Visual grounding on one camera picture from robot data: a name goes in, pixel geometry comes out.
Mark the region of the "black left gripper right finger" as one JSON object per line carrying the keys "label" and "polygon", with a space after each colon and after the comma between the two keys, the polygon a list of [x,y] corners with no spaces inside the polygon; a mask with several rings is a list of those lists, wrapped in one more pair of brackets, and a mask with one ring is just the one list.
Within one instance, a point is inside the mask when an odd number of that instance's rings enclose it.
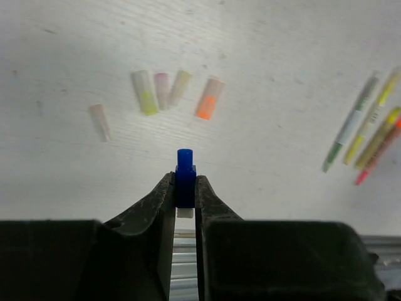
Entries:
{"label": "black left gripper right finger", "polygon": [[195,182],[200,300],[385,300],[357,232],[325,221],[242,219]]}

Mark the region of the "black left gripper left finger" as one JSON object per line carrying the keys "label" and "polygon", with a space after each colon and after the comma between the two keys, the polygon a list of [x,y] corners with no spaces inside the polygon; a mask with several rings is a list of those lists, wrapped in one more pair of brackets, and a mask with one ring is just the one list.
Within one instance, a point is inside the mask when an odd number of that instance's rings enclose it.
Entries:
{"label": "black left gripper left finger", "polygon": [[1,222],[2,300],[168,300],[174,173],[107,222]]}

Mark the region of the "blue pen cap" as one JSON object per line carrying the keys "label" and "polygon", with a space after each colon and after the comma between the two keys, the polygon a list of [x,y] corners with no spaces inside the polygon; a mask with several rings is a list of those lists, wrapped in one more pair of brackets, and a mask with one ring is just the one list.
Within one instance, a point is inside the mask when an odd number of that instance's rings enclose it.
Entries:
{"label": "blue pen cap", "polygon": [[194,217],[196,177],[193,150],[179,149],[175,169],[175,207],[178,218]]}

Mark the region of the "red gel pen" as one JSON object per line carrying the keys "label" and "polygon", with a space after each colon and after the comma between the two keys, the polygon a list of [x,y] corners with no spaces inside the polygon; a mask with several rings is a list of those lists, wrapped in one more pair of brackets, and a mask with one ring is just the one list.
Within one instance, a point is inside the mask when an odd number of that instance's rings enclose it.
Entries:
{"label": "red gel pen", "polygon": [[360,175],[357,177],[357,180],[355,181],[355,185],[359,186],[361,185],[370,175],[371,170],[365,169],[363,170]]}

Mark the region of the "clear yellow highlighter cap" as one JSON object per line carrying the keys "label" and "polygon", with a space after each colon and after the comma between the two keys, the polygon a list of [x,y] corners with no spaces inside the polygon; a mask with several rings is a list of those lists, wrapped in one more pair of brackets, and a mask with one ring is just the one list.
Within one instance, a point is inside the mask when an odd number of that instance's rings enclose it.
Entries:
{"label": "clear yellow highlighter cap", "polygon": [[157,114],[159,110],[155,102],[148,71],[135,71],[131,73],[131,78],[142,113],[145,115]]}

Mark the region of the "clear orange highlighter cap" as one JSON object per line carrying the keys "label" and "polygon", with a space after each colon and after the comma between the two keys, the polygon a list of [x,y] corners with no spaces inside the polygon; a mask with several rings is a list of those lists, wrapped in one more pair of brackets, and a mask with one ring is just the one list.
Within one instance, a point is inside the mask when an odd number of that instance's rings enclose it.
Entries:
{"label": "clear orange highlighter cap", "polygon": [[209,78],[207,80],[195,111],[198,117],[206,120],[211,119],[224,86],[225,84],[218,79]]}

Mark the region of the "clear red pen cap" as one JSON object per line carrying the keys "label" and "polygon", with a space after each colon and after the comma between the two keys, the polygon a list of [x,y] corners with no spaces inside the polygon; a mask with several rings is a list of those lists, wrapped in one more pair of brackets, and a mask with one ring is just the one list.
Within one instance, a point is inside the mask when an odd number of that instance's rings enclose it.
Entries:
{"label": "clear red pen cap", "polygon": [[154,80],[159,109],[166,110],[169,102],[169,75],[157,73],[154,75]]}

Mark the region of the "yellow highlighter pen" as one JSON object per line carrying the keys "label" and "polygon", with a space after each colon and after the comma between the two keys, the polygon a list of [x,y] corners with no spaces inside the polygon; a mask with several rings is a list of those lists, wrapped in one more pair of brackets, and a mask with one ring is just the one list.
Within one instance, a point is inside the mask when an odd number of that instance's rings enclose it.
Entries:
{"label": "yellow highlighter pen", "polygon": [[381,126],[376,131],[375,135],[370,140],[369,144],[366,146],[365,150],[362,152],[360,157],[355,163],[355,167],[358,170],[362,170],[368,164],[368,161],[374,155],[374,153],[380,147],[380,144],[384,141],[388,133],[393,129],[395,122],[400,115],[400,107],[395,107],[387,116],[387,118],[382,122]]}

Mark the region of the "orange highlighter pen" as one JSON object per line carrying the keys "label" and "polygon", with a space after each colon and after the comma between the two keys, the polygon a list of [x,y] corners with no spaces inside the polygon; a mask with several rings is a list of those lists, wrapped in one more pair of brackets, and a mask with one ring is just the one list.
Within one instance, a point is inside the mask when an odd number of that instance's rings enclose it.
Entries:
{"label": "orange highlighter pen", "polygon": [[384,141],[380,144],[377,151],[373,154],[372,158],[367,164],[367,167],[365,168],[365,171],[371,173],[376,168],[384,152],[392,145],[393,142],[395,142],[398,137],[400,137],[400,119],[396,121],[391,131],[388,133]]}

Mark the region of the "yellow gel pen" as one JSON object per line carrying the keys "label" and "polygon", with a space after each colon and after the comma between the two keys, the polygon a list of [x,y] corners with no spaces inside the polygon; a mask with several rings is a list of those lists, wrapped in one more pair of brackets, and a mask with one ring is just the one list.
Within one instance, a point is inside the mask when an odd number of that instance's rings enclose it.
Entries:
{"label": "yellow gel pen", "polygon": [[388,97],[394,91],[399,80],[400,67],[397,66],[391,72],[386,82],[383,84],[383,87],[378,94],[377,99],[372,103],[368,113],[365,116],[365,119],[361,123],[360,128],[357,130],[343,161],[346,165],[349,165],[351,163],[352,159],[359,151],[368,134],[368,131],[375,125],[376,121],[378,120],[380,111],[384,108]]}

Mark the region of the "green gel pen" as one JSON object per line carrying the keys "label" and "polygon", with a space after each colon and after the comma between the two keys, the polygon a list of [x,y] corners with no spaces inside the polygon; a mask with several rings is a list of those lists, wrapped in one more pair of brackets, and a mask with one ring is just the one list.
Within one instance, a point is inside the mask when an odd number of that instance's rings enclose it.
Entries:
{"label": "green gel pen", "polygon": [[368,98],[372,94],[374,88],[376,87],[377,83],[378,72],[374,71],[366,81],[366,84],[364,84],[361,92],[355,100],[355,103],[353,104],[352,109],[348,113],[343,125],[341,126],[341,129],[338,132],[323,163],[323,172],[327,172],[330,169],[331,165],[334,163],[336,157],[341,151],[341,148],[347,143],[347,140],[350,138],[353,129],[356,127],[358,121],[360,120],[363,108]]}

